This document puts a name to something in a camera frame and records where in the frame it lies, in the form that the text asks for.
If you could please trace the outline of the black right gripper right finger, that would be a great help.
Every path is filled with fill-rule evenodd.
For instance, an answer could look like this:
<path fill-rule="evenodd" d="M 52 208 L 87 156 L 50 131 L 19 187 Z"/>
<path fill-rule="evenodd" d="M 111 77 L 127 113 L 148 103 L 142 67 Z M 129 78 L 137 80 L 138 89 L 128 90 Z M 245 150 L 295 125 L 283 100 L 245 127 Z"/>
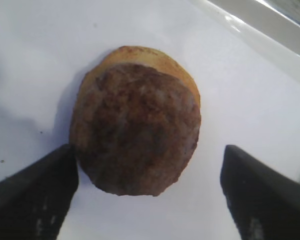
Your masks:
<path fill-rule="evenodd" d="M 227 145 L 220 185 L 242 240 L 300 240 L 300 183 Z"/>

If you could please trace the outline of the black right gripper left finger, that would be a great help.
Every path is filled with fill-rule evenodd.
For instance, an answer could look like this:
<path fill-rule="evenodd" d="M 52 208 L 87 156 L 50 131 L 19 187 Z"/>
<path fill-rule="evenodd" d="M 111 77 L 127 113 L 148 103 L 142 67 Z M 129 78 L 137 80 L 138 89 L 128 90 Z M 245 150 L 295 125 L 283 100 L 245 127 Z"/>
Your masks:
<path fill-rule="evenodd" d="M 78 186 L 69 144 L 0 181 L 0 240 L 57 239 Z"/>

